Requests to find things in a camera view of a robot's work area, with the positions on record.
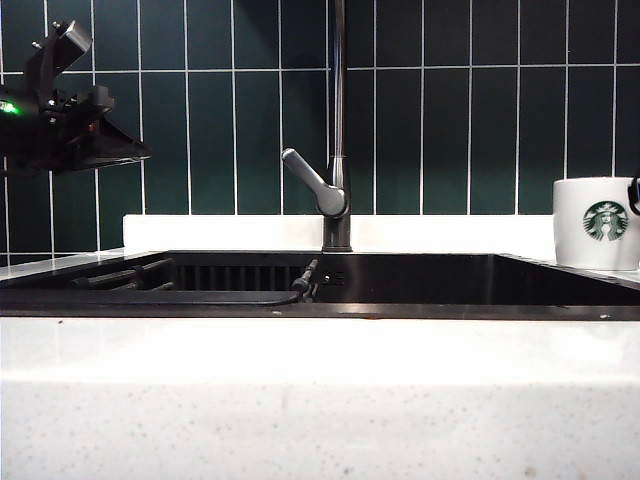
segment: faucet lever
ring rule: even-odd
[[[282,161],[316,196],[318,210],[325,217],[340,217],[347,209],[344,190],[327,184],[293,148],[282,152]]]

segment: white mug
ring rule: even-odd
[[[556,261],[590,270],[636,270],[640,216],[629,208],[631,178],[592,177],[553,184]]]

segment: dark green tile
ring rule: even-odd
[[[640,2],[618,0],[618,63],[640,62]]]
[[[183,2],[140,0],[144,69],[184,69],[183,7]]]
[[[469,0],[425,3],[425,63],[469,64]]]
[[[189,211],[184,81],[182,73],[142,76],[144,141],[153,151],[144,164],[147,213]]]
[[[473,2],[473,64],[514,64],[518,59],[518,3]]]
[[[464,214],[467,212],[468,70],[428,70],[424,109],[424,213]]]
[[[51,255],[16,255],[12,253],[9,256],[11,265],[22,265],[24,263],[40,262],[42,260],[51,260]]]
[[[189,68],[231,68],[229,0],[187,2]]]
[[[618,67],[616,175],[640,171],[640,67]]]
[[[237,68],[278,68],[278,1],[233,0]]]
[[[516,69],[473,71],[471,213],[513,214]]]
[[[236,78],[238,210],[280,212],[278,74],[238,73]]]
[[[284,144],[295,148],[323,177],[327,172],[326,76],[324,72],[286,72],[283,75]],[[284,172],[284,213],[316,213],[309,188]]]
[[[345,152],[351,172],[351,211],[373,213],[373,72],[348,72]]]
[[[613,68],[569,70],[569,177],[611,175]]]
[[[42,0],[2,0],[2,38],[4,69],[21,72],[34,54],[31,42],[44,38]]]
[[[373,65],[373,2],[351,0],[347,7],[347,62],[350,67],[371,67]],[[331,29],[333,29],[332,22],[333,14],[329,17]]]
[[[615,0],[581,0],[569,4],[569,62],[613,61]]]
[[[378,72],[377,213],[420,212],[420,72]]]
[[[49,32],[51,23],[57,21],[71,22],[75,20],[91,35],[91,1],[90,0],[48,0],[47,9],[49,12]],[[91,70],[91,59],[93,53],[89,50],[67,70]]]
[[[93,170],[53,177],[53,228],[56,252],[97,249]]]
[[[138,76],[102,74],[96,76],[96,82],[108,86],[116,99],[116,106],[107,118],[128,135],[138,138]],[[121,247],[122,217],[142,213],[140,168],[136,163],[98,171],[102,249]]]
[[[231,73],[189,77],[194,214],[234,213],[231,92]]]
[[[96,69],[138,69],[136,0],[94,0]]]
[[[420,0],[378,0],[379,66],[421,64],[421,17]]]
[[[43,172],[36,177],[12,177],[8,181],[10,249],[50,251],[49,175]]]
[[[326,64],[325,0],[282,0],[282,66],[324,67]]]
[[[522,0],[522,63],[565,63],[565,0]]]
[[[522,69],[518,213],[552,213],[553,182],[564,175],[564,81],[564,69]]]

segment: gray faucet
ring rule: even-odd
[[[323,244],[325,252],[351,250],[351,188],[348,162],[344,155],[344,105],[346,62],[345,0],[335,0],[335,29],[333,39],[333,96],[334,144],[329,158],[331,184],[325,180],[296,152],[287,148],[282,161],[315,194],[318,210],[324,215]]]

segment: kitchen sink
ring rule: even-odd
[[[0,283],[0,313],[24,315],[609,318],[613,307],[640,318],[640,285],[508,255],[168,251]]]

